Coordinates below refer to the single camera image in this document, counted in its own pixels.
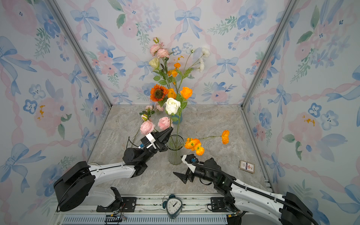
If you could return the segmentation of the orange poppy flower stem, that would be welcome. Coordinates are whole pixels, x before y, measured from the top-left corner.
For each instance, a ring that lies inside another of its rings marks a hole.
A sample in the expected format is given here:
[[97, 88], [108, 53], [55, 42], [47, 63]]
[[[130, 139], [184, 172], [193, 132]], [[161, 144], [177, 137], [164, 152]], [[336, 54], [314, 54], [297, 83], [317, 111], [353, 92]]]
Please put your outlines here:
[[171, 69], [167, 72], [168, 75], [168, 82], [169, 82], [169, 86], [170, 88], [168, 89], [168, 97], [169, 98], [177, 98], [177, 82], [176, 82], [176, 78], [178, 76], [178, 70], [180, 69], [181, 64], [180, 63], [175, 63], [174, 64], [174, 69]]

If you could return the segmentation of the orange poppy spray stem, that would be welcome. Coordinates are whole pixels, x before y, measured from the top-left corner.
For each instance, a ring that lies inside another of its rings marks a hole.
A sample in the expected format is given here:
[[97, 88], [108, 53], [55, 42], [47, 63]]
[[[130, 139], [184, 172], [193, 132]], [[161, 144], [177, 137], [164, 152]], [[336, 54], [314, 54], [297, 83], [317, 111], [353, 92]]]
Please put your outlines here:
[[222, 144], [227, 145], [230, 142], [229, 136], [230, 136], [230, 131], [224, 130], [221, 135], [217, 135], [217, 136], [207, 136], [207, 137], [202, 137], [200, 139], [187, 138], [185, 143], [183, 144], [183, 147], [195, 152], [195, 154], [198, 156], [202, 156], [205, 153], [205, 148], [203, 147], [201, 141], [206, 140], [206, 139], [221, 138]]

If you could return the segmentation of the teal ceramic vase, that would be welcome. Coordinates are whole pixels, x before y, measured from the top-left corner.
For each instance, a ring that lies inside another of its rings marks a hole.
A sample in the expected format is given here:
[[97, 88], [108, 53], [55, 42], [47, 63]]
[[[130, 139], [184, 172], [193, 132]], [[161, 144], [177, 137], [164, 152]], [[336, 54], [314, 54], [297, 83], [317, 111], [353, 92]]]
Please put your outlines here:
[[172, 124], [178, 125], [179, 123], [181, 123], [183, 121], [182, 114], [181, 115], [172, 114], [171, 115], [171, 121], [172, 121]]

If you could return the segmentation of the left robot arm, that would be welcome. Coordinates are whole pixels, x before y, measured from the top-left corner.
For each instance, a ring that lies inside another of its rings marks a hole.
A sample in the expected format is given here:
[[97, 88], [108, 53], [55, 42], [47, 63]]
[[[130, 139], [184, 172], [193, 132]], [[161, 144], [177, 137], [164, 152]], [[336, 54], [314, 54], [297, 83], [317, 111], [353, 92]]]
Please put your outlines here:
[[166, 146], [173, 128], [151, 132], [141, 139], [136, 148], [127, 148], [120, 163], [89, 165], [85, 161], [76, 163], [53, 185], [58, 206], [57, 212], [68, 212], [80, 205], [96, 206], [97, 212], [120, 212], [126, 206], [117, 188], [98, 188], [97, 185], [140, 176], [147, 169], [147, 162], [158, 152], [168, 150]]

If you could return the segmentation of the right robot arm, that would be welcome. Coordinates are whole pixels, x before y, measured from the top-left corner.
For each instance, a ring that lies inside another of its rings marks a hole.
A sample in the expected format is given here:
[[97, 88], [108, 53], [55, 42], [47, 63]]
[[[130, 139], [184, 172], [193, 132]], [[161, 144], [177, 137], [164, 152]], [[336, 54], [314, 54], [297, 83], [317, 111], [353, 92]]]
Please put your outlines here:
[[293, 193], [276, 194], [248, 185], [222, 171], [214, 158], [204, 162], [195, 155], [183, 155], [185, 173], [175, 172], [183, 183], [195, 178], [209, 181], [224, 199], [229, 212], [250, 212], [277, 225], [316, 225], [312, 211]]

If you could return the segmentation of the orange ranunculus flower stem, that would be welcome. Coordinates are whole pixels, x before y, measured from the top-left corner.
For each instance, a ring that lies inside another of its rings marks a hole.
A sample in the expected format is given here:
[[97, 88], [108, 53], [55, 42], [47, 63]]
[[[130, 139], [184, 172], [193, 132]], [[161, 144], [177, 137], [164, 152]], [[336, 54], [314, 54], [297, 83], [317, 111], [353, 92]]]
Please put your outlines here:
[[[188, 99], [193, 95], [193, 90], [188, 88], [188, 87], [183, 87], [182, 90], [180, 91], [180, 93], [177, 95], [176, 100], [180, 101], [181, 106], [180, 109], [178, 111], [178, 114], [181, 115], [183, 110], [186, 108], [186, 106], [188, 105]], [[175, 138], [175, 148], [178, 149], [180, 147], [180, 140], [179, 139], [179, 134], [176, 134], [176, 138]]]

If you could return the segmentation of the white ranunculus flower stem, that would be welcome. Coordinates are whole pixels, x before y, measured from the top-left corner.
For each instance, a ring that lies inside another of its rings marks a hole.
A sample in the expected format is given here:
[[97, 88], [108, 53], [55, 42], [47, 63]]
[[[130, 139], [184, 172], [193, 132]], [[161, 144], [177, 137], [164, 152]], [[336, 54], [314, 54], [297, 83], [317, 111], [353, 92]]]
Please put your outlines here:
[[203, 72], [205, 69], [204, 58], [208, 58], [210, 56], [210, 51], [207, 48], [197, 48], [196, 50], [191, 50], [191, 53], [188, 57], [193, 56], [193, 63], [190, 66], [187, 66], [188, 59], [185, 63], [184, 70], [181, 74], [180, 87], [185, 78], [191, 76], [193, 71]]

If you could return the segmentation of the cream rose stem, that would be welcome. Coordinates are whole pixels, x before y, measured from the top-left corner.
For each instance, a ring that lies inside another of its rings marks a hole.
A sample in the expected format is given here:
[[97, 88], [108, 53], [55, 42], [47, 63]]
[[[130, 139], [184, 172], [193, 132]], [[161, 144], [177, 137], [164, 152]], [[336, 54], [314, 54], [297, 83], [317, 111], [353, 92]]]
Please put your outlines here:
[[162, 86], [165, 86], [167, 89], [170, 89], [170, 84], [172, 79], [168, 74], [168, 58], [153, 58], [149, 61], [149, 65], [152, 68], [152, 72], [155, 73], [154, 80], [157, 81]]

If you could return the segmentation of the tall pink bud stem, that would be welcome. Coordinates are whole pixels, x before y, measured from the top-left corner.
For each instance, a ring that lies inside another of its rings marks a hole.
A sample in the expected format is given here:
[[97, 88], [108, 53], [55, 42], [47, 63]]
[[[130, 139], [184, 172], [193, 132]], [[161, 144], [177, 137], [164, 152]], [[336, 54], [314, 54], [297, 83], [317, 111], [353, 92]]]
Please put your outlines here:
[[161, 42], [158, 37], [154, 37], [153, 42], [154, 42], [154, 44], [150, 47], [150, 53], [151, 53], [152, 57], [153, 58], [155, 58], [155, 57], [156, 58], [167, 57], [168, 61], [169, 61], [170, 53], [165, 48], [164, 43]]

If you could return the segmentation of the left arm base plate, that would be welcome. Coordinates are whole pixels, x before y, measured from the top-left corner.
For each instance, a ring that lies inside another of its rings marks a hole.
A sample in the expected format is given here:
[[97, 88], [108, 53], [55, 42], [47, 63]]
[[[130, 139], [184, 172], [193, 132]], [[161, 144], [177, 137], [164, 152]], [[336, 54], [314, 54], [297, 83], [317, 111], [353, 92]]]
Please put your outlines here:
[[136, 203], [136, 197], [122, 197], [107, 207], [98, 205], [96, 212], [135, 212]]

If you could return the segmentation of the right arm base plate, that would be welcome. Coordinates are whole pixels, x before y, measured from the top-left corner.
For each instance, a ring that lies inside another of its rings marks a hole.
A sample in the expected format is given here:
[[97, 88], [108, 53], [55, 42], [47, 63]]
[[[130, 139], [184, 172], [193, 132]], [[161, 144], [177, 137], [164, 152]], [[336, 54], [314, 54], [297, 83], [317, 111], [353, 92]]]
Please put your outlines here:
[[231, 197], [211, 197], [207, 208], [211, 212], [234, 212], [236, 207], [233, 203]]

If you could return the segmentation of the pink rose stem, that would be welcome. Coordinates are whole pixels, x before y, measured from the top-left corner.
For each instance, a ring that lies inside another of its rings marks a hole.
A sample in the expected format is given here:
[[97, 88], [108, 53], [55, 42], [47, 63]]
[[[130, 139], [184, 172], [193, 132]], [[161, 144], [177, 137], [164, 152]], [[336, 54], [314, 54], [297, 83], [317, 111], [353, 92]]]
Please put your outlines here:
[[[143, 123], [140, 126], [140, 132], [143, 136], [146, 136], [155, 130], [155, 124], [147, 117], [146, 114], [141, 115], [141, 118]], [[170, 122], [169, 117], [162, 117], [159, 119], [157, 126], [163, 131], [169, 127], [173, 127], [173, 123]]]

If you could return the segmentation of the clear glass vase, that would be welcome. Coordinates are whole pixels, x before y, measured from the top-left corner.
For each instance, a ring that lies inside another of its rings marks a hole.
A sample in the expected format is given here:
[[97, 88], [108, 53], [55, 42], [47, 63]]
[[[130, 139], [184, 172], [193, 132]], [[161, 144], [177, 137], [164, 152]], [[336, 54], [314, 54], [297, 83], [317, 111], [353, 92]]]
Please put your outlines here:
[[168, 148], [168, 161], [172, 165], [182, 163], [182, 148], [185, 145], [184, 139], [179, 135], [171, 135], [166, 146]]

